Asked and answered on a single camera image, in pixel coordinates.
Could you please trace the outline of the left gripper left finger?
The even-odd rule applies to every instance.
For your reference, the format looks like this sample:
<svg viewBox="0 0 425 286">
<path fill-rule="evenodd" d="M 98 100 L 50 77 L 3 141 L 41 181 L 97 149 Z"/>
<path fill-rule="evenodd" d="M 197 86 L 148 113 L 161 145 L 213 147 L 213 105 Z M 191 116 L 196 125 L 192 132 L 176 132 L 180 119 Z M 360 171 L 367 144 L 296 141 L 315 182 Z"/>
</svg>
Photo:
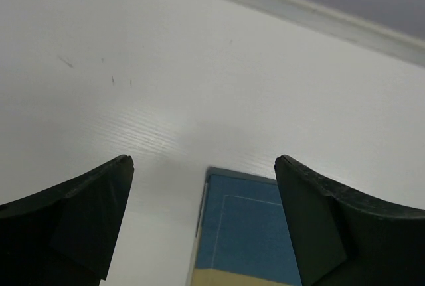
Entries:
<svg viewBox="0 0 425 286">
<path fill-rule="evenodd" d="M 1 205 L 2 285 L 106 280 L 134 174 L 129 155 Z"/>
</svg>

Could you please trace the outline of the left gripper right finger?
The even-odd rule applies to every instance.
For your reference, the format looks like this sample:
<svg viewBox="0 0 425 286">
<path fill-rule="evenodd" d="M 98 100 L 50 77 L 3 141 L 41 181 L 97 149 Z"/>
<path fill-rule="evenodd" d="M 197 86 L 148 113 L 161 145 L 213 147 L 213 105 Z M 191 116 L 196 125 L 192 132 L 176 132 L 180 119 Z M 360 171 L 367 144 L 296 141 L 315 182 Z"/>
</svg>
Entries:
<svg viewBox="0 0 425 286">
<path fill-rule="evenodd" d="M 360 192 L 288 155 L 275 161 L 303 285 L 423 285 L 424 211 Z"/>
</svg>

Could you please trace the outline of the blue beige placemat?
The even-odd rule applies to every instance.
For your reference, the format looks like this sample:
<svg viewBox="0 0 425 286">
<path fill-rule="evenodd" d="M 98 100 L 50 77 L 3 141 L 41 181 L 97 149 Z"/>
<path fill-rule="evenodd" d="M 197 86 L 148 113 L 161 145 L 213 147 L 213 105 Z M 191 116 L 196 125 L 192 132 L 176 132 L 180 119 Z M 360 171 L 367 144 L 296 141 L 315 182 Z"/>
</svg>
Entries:
<svg viewBox="0 0 425 286">
<path fill-rule="evenodd" d="M 277 182 L 206 171 L 187 285 L 301 285 Z"/>
</svg>

